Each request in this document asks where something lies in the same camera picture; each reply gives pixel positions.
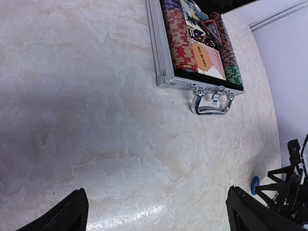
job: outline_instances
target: orange big blind button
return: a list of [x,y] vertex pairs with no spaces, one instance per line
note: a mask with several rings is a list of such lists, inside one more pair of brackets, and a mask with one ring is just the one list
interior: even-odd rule
[[195,43],[192,45],[193,53],[197,61],[198,68],[203,71],[208,71],[212,67],[211,58],[201,45]]

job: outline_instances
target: marble floor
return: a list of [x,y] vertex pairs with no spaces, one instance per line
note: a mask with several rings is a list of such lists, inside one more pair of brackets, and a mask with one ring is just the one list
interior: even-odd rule
[[246,93],[199,117],[156,86],[144,0],[0,0],[0,229],[82,187],[88,231],[229,230],[228,188],[281,161],[254,38],[224,20]]

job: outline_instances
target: poker chip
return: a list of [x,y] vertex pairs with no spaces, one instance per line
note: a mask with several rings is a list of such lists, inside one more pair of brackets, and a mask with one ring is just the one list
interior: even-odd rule
[[230,83],[234,83],[234,84],[241,85],[241,86],[243,85],[240,68],[238,66],[236,65],[226,66],[224,67],[224,69],[225,69],[226,79]]
[[193,54],[183,12],[172,8],[164,11],[163,16],[173,67],[197,73],[197,62]]
[[182,11],[182,4],[180,0],[160,0],[162,11],[180,10]]
[[230,38],[221,19],[221,15],[219,13],[212,13],[209,17],[215,20],[221,38],[222,45],[218,47],[218,51],[224,66],[226,79],[230,83],[243,86],[240,69],[236,61]]

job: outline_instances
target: blue poker chip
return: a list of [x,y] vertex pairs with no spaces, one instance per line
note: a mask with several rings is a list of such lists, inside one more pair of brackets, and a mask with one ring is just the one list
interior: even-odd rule
[[259,185],[260,185],[260,179],[259,179],[259,177],[255,176],[252,179],[252,182],[251,182],[251,194],[253,196],[255,196],[257,194],[255,189],[256,189],[256,186],[259,186]]

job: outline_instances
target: white wall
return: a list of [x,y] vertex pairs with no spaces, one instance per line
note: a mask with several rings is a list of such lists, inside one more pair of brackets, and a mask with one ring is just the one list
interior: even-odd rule
[[260,0],[235,11],[248,24],[252,24],[297,1],[298,0]]
[[274,100],[282,165],[289,164],[287,142],[308,133],[308,8],[254,33]]

